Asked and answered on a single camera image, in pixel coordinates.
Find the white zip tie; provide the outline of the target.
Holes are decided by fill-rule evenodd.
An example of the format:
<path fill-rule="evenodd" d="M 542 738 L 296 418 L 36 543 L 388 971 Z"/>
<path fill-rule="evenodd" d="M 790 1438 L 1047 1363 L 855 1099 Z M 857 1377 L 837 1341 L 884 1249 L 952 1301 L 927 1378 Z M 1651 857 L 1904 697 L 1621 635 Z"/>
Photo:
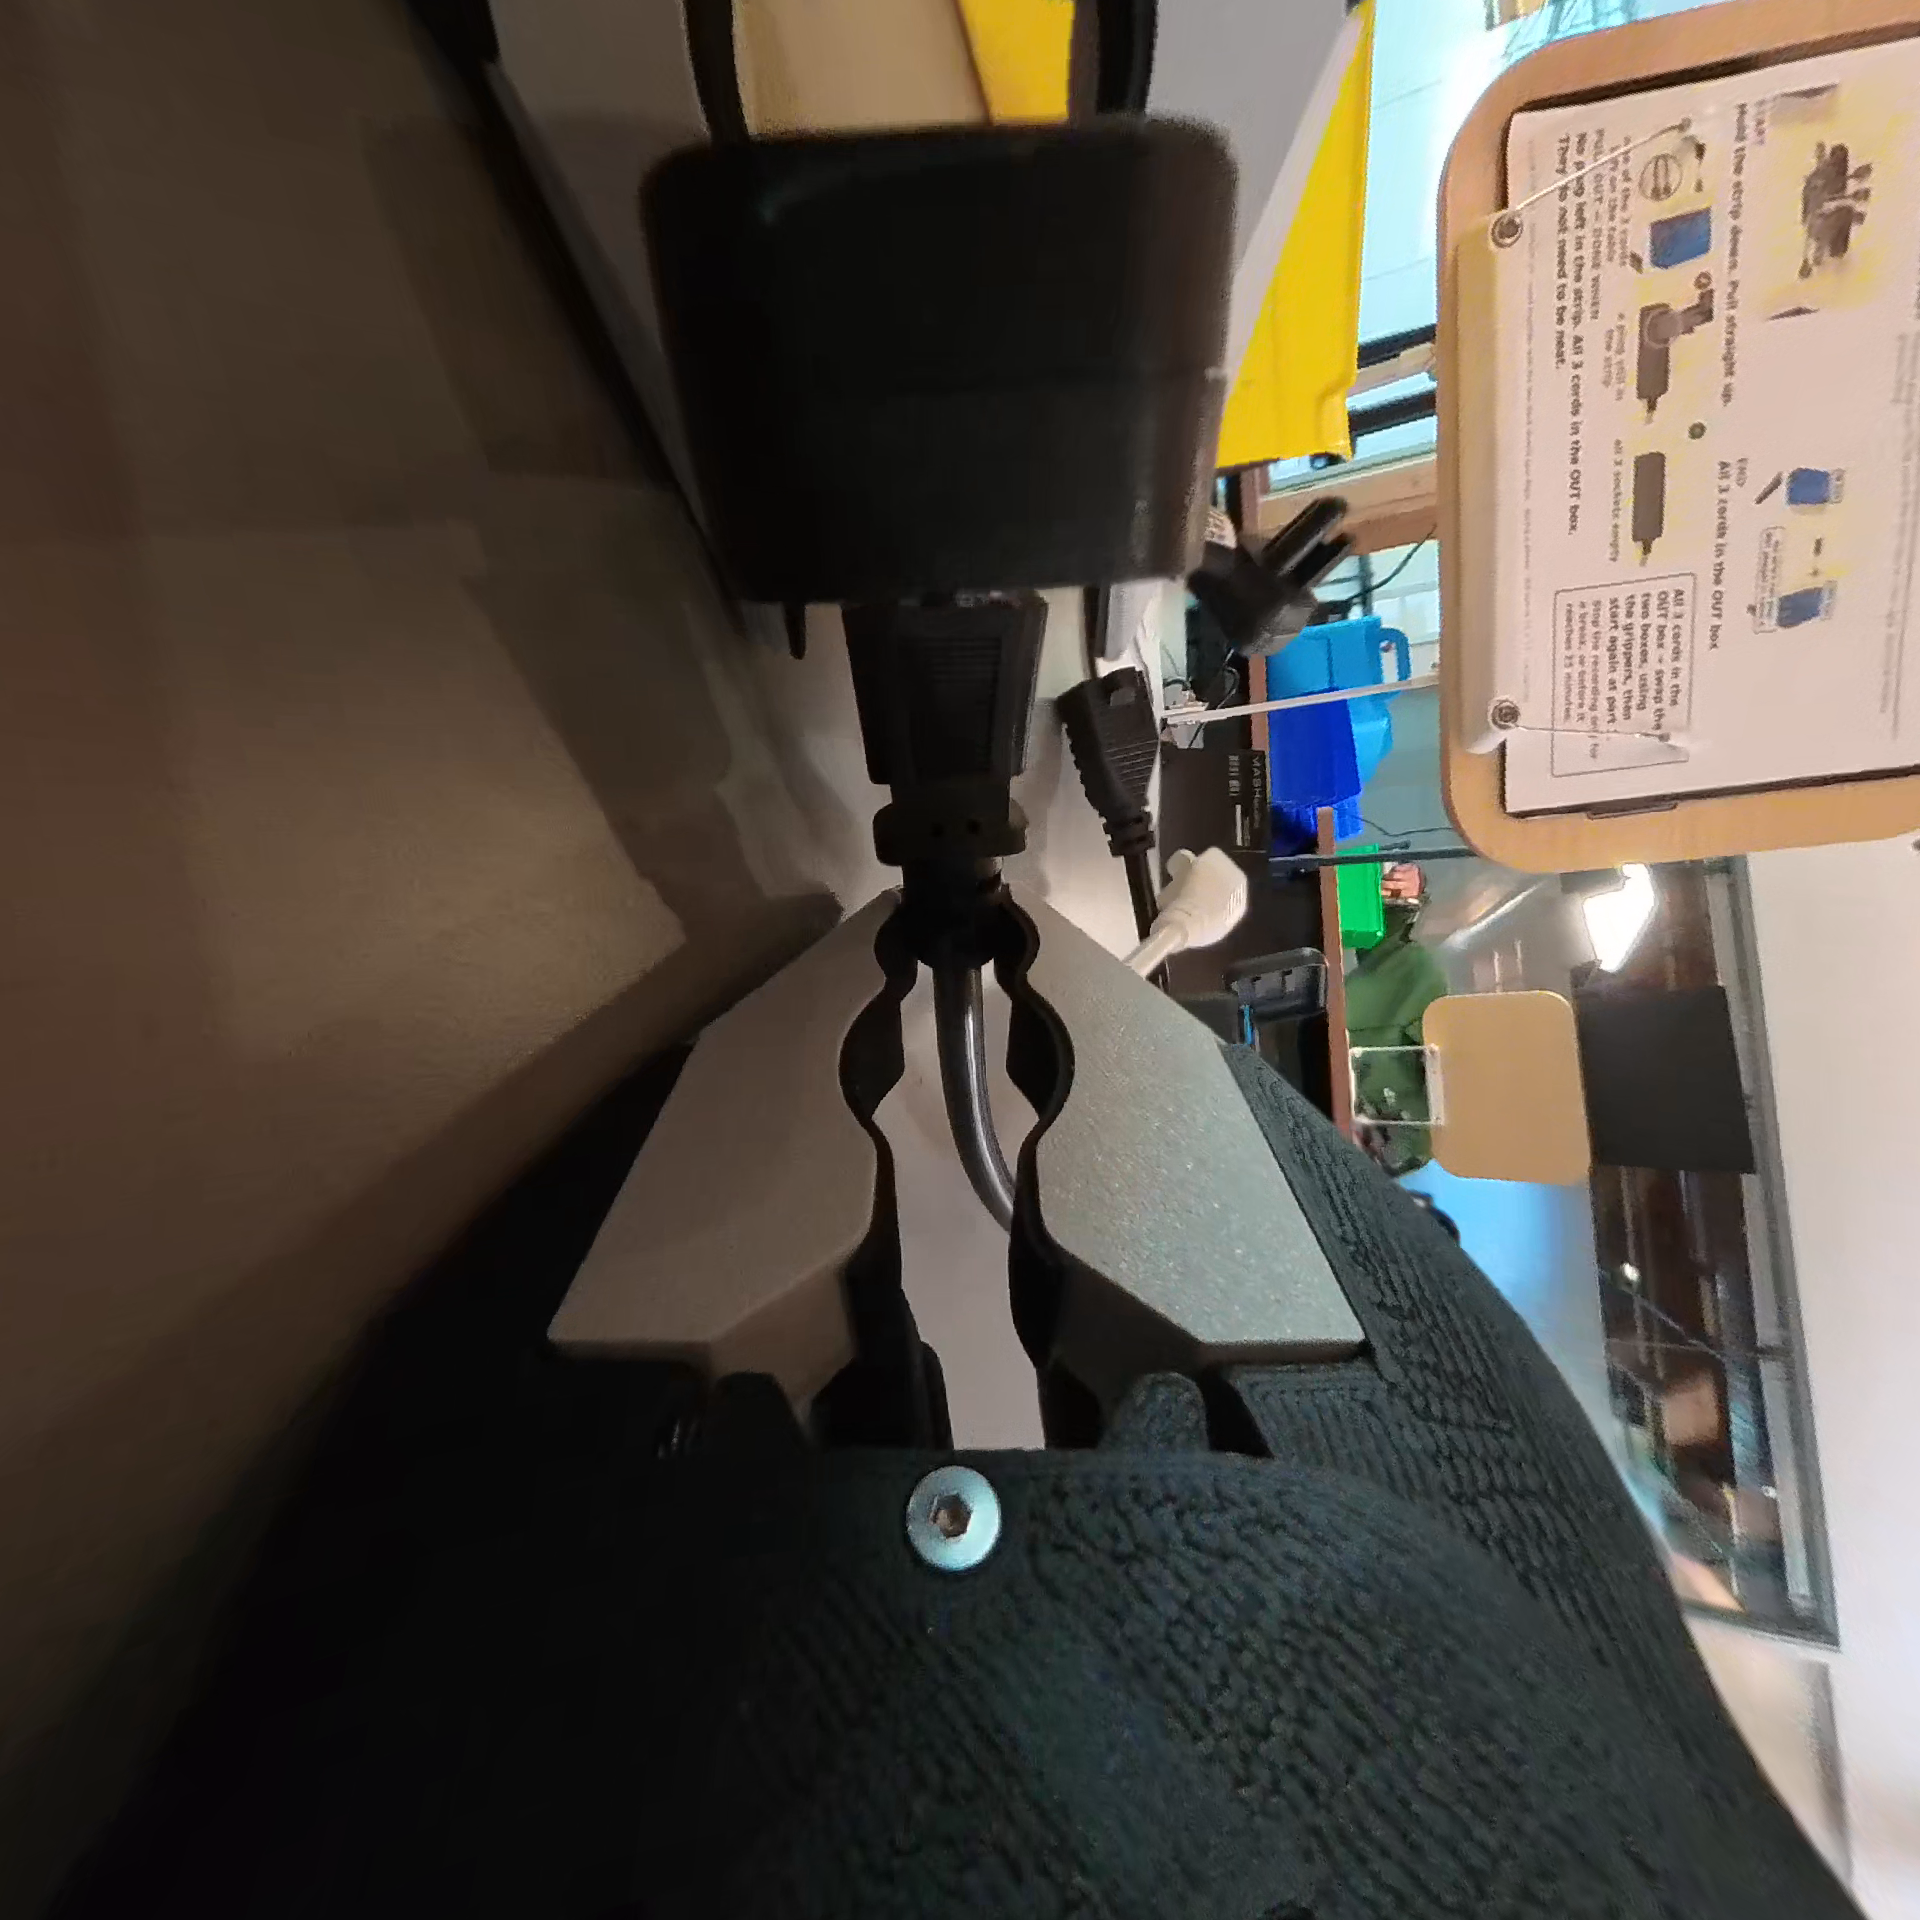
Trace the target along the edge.
<path fill-rule="evenodd" d="M 1265 701 L 1254 701 L 1254 703 L 1236 703 L 1236 706 L 1189 703 L 1189 706 L 1166 708 L 1163 716 L 1159 718 L 1159 727 L 1160 727 L 1160 731 L 1203 729 L 1203 727 L 1229 723 L 1229 721 L 1236 721 L 1236 718 L 1260 718 L 1260 716 L 1269 716 L 1269 714 L 1291 714 L 1291 711 L 1305 711 L 1305 708 L 1328 706 L 1328 703 L 1390 701 L 1390 699 L 1401 697 L 1406 693 L 1432 690 L 1438 686 L 1440 686 L 1438 675 L 1421 675 L 1421 676 L 1408 676 L 1408 679 L 1396 679 L 1396 682 L 1384 682 L 1384 683 L 1369 683 L 1369 686 L 1358 686 L 1358 687 L 1328 687 L 1328 690 L 1287 694 L 1287 697 L 1279 697 L 1279 699 L 1265 699 Z"/>

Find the small wooden tag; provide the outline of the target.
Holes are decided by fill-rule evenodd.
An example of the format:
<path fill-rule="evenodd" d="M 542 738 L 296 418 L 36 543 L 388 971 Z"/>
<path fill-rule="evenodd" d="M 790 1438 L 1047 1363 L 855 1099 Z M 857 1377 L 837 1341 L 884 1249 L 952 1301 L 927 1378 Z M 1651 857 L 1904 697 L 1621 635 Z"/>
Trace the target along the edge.
<path fill-rule="evenodd" d="M 1448 995 L 1423 1011 L 1431 1156 L 1457 1177 L 1573 1186 L 1592 1137 L 1571 998 Z"/>

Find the black power strip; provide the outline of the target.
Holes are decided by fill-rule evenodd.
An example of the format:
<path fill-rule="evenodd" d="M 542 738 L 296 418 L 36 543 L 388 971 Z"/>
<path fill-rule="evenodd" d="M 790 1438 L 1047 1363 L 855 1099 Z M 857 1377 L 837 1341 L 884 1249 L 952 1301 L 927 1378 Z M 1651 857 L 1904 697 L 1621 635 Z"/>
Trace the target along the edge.
<path fill-rule="evenodd" d="M 717 142 L 640 186 L 713 556 L 764 605 L 1172 580 L 1227 394 L 1209 126 Z"/>

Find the wooden instruction board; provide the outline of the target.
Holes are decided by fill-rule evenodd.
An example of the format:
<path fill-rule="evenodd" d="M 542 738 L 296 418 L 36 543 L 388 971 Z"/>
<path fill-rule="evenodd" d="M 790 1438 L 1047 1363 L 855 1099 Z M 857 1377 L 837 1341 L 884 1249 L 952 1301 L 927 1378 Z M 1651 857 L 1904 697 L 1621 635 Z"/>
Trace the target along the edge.
<path fill-rule="evenodd" d="M 1556 38 L 1511 63 L 1464 114 L 1435 198 L 1435 534 L 1443 588 L 1443 790 L 1479 855 L 1517 874 L 1584 874 L 1703 857 L 1916 838 L 1918 777 L 1873 775 L 1657 806 L 1520 819 L 1503 780 L 1470 748 L 1470 667 L 1491 660 L 1496 450 L 1495 253 L 1503 217 L 1503 138 L 1517 113 L 1694 87 L 1857 45 L 1912 41 L 1916 2 L 1742 2 L 1694 6 Z"/>

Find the black clamp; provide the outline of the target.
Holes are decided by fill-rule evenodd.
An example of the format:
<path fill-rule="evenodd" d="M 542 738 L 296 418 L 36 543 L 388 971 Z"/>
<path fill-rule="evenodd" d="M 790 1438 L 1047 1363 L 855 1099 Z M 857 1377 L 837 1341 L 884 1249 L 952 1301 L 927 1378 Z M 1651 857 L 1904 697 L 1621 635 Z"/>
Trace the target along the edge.
<path fill-rule="evenodd" d="M 1225 975 L 1236 1009 L 1236 1042 L 1260 1049 L 1261 1034 L 1324 1020 L 1328 1013 L 1328 959 L 1310 946 L 1261 954 Z"/>

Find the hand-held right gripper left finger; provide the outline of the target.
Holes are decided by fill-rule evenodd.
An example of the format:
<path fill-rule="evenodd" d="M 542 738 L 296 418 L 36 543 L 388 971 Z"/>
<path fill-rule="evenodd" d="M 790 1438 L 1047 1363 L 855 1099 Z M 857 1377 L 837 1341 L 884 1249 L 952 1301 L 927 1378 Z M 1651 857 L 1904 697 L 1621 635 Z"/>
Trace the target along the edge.
<path fill-rule="evenodd" d="M 877 1127 L 919 971 L 897 910 L 877 894 L 692 1042 L 548 1323 L 560 1354 L 768 1377 L 835 1419 L 920 1417 Z"/>

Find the yellow sheet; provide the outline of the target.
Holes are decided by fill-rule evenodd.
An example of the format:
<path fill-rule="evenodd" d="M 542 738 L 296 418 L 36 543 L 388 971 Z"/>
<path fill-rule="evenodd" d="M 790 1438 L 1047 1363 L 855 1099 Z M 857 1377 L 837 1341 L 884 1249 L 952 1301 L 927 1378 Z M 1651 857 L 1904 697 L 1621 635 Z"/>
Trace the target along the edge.
<path fill-rule="evenodd" d="M 1147 113 L 1236 172 L 1216 466 L 1349 453 L 1375 6 L 961 2 L 991 121 Z"/>

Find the white instruction sheet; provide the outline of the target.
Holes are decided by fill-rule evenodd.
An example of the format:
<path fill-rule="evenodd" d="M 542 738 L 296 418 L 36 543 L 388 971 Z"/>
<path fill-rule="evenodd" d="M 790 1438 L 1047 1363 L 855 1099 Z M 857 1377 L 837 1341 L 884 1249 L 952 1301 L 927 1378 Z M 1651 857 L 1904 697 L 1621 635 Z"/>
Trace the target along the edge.
<path fill-rule="evenodd" d="M 1517 817 L 1916 770 L 1916 38 L 1517 114 L 1495 663 Z"/>

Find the black power plug with cable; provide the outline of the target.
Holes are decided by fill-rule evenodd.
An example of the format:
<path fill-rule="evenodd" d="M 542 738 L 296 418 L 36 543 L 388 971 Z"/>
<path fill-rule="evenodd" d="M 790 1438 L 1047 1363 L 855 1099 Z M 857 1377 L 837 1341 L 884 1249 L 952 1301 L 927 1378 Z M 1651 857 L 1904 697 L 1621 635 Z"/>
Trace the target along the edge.
<path fill-rule="evenodd" d="M 1005 869 L 1025 852 L 1017 798 L 1037 699 L 1047 605 L 1032 593 L 853 605 L 843 615 L 855 716 L 883 867 L 900 878 L 904 942 L 929 975 L 950 1143 L 1009 1229 L 1014 1172 L 991 1115 L 983 974 Z"/>

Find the white power plug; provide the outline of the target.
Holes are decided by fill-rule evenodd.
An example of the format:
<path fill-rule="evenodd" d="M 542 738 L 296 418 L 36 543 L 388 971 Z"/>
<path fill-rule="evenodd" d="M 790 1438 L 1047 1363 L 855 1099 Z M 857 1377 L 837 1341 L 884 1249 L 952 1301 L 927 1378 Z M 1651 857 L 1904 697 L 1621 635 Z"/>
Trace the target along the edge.
<path fill-rule="evenodd" d="M 1121 964 L 1139 975 L 1156 975 L 1175 958 L 1225 942 L 1249 901 L 1245 869 L 1222 847 L 1171 850 L 1163 881 L 1152 881 L 1152 861 L 1142 852 L 1126 855 L 1121 867 L 1139 934 Z"/>

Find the black box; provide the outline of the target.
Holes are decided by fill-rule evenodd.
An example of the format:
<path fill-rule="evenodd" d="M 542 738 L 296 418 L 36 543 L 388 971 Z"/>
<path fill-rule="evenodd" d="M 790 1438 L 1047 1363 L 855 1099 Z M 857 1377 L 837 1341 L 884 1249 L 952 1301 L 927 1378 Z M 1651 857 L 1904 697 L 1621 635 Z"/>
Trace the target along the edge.
<path fill-rule="evenodd" d="M 1248 905 L 1231 934 L 1209 948 L 1187 948 L 1167 963 L 1167 986 L 1179 997 L 1222 993 L 1227 974 L 1276 950 L 1281 901 L 1269 885 L 1264 845 L 1245 844 L 1256 817 L 1240 795 L 1243 754 L 1233 746 L 1163 746 L 1159 764 L 1159 867 L 1171 881 L 1171 857 L 1222 847 L 1248 878 Z"/>

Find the blue plastic bin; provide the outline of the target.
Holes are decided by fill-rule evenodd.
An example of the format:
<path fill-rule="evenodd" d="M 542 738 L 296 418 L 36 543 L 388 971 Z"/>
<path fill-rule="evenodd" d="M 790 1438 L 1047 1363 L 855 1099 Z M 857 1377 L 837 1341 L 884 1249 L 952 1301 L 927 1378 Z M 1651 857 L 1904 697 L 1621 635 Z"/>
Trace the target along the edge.
<path fill-rule="evenodd" d="M 1409 676 L 1408 638 L 1380 615 L 1356 615 L 1303 628 L 1265 660 L 1265 699 L 1351 693 L 1347 701 L 1287 706 L 1265 721 L 1265 786 L 1272 825 L 1316 837 L 1316 817 L 1333 812 L 1340 844 L 1360 838 L 1360 795 L 1390 751 L 1390 694 Z"/>

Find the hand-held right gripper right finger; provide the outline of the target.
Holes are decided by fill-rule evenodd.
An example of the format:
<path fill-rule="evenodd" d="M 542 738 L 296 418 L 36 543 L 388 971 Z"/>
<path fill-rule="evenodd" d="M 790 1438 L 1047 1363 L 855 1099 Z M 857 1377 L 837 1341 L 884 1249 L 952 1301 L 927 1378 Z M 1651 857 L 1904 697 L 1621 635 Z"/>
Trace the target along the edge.
<path fill-rule="evenodd" d="M 1052 905 L 997 946 L 1014 1151 L 1009 1307 L 1044 1396 L 1349 1361 L 1363 1330 L 1229 1052 Z"/>

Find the black plug with bare prongs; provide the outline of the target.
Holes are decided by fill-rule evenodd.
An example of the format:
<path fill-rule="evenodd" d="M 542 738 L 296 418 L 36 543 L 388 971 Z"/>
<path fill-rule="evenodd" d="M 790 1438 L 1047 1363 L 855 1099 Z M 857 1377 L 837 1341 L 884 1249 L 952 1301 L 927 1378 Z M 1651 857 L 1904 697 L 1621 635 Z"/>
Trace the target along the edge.
<path fill-rule="evenodd" d="M 1231 517 L 1211 507 L 1187 578 L 1193 607 L 1239 655 L 1278 651 L 1315 625 L 1316 588 L 1353 551 L 1347 517 L 1343 497 L 1319 497 L 1261 543 L 1245 543 Z"/>

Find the black panel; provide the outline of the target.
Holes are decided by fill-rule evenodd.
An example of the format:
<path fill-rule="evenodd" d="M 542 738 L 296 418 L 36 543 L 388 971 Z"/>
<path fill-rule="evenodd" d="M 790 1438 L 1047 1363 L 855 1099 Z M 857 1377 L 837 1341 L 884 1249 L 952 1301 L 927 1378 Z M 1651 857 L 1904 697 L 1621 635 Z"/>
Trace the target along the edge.
<path fill-rule="evenodd" d="M 1720 983 L 1582 993 L 1573 1009 L 1596 1164 L 1729 1177 L 1760 1171 Z"/>

